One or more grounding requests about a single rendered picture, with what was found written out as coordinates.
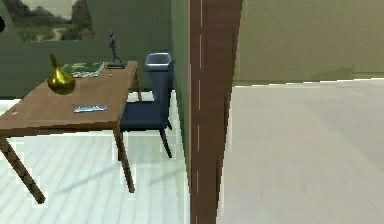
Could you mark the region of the green book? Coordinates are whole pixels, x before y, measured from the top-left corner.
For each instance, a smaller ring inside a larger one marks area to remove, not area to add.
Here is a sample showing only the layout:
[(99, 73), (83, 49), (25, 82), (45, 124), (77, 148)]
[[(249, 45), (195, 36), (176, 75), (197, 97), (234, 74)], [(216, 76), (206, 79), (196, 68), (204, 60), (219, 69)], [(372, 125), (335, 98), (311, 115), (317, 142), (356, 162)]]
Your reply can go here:
[(105, 67), (104, 62), (73, 63), (61, 67), (64, 72), (71, 74), (74, 78), (98, 77)]

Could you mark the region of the blue waste bin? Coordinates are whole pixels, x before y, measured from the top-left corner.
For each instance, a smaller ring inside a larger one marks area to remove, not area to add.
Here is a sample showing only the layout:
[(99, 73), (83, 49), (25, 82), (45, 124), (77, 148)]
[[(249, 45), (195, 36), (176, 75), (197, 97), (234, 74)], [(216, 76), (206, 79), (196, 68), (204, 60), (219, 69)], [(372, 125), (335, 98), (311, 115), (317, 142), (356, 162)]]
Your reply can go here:
[(172, 92), (174, 80), (174, 61), (168, 52), (149, 53), (145, 60), (145, 71), (148, 74), (155, 101), (160, 98), (160, 82), (168, 81), (168, 93)]

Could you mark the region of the gold pear-shaped vase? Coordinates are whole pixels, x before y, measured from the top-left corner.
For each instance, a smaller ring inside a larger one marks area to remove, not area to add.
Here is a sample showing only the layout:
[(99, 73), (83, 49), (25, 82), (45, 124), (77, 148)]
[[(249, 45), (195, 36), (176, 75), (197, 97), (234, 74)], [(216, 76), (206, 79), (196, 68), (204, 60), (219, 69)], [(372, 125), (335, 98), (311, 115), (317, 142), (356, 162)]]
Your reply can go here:
[(56, 94), (67, 95), (74, 91), (76, 81), (72, 75), (64, 72), (58, 66), (56, 57), (53, 54), (49, 55), (52, 73), (47, 79), (48, 87)]

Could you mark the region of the dark grey figure statue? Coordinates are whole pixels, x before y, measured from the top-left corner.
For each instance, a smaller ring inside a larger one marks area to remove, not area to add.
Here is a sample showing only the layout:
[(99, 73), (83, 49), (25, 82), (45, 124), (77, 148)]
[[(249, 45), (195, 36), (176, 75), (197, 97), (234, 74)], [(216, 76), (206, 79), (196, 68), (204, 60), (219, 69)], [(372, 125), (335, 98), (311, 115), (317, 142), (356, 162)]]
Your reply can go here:
[(116, 38), (112, 30), (109, 31), (109, 49), (111, 50), (113, 59), (107, 63), (106, 67), (109, 69), (124, 69), (127, 62), (121, 60), (117, 55)]

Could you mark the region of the brown wooden room door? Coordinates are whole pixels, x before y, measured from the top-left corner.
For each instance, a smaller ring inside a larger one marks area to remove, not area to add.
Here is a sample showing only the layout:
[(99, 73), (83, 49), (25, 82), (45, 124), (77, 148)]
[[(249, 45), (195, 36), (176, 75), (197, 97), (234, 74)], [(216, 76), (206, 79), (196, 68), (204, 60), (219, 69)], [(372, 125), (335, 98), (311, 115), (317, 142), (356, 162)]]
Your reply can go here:
[(190, 224), (216, 224), (243, 0), (189, 0)]

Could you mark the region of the framed landscape picture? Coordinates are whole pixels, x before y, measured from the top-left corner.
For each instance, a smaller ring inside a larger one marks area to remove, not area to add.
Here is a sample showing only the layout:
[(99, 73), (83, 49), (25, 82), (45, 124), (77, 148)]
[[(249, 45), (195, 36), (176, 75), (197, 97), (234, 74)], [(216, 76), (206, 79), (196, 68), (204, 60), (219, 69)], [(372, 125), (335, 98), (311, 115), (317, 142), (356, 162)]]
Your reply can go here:
[(24, 42), (95, 38), (87, 0), (1, 0)]

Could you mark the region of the brown wooden table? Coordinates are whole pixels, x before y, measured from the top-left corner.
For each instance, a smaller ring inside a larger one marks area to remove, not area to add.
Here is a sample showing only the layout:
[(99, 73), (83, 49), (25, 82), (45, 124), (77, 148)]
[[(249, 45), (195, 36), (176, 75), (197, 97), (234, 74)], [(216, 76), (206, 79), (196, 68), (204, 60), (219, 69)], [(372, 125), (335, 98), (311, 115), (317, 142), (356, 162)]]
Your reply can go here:
[[(0, 116), (0, 152), (37, 203), (42, 204), (45, 196), (9, 144), (10, 137), (111, 130), (128, 189), (135, 191), (120, 133), (120, 119), (129, 89), (139, 82), (137, 70), (138, 63), (129, 61), (124, 69), (105, 69), (98, 77), (80, 78), (68, 95), (54, 93), (43, 82)], [(108, 105), (109, 109), (74, 113), (80, 105)]]

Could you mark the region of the dark blue chair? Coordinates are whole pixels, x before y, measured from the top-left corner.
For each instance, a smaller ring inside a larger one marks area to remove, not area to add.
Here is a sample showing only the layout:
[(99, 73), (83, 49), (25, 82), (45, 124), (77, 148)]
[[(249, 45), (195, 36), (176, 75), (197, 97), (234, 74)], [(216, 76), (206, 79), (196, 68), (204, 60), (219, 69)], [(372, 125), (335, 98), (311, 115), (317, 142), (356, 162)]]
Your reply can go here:
[(128, 102), (120, 120), (120, 132), (158, 130), (167, 156), (172, 157), (165, 129), (170, 128), (171, 76), (166, 71), (148, 71), (153, 101)]

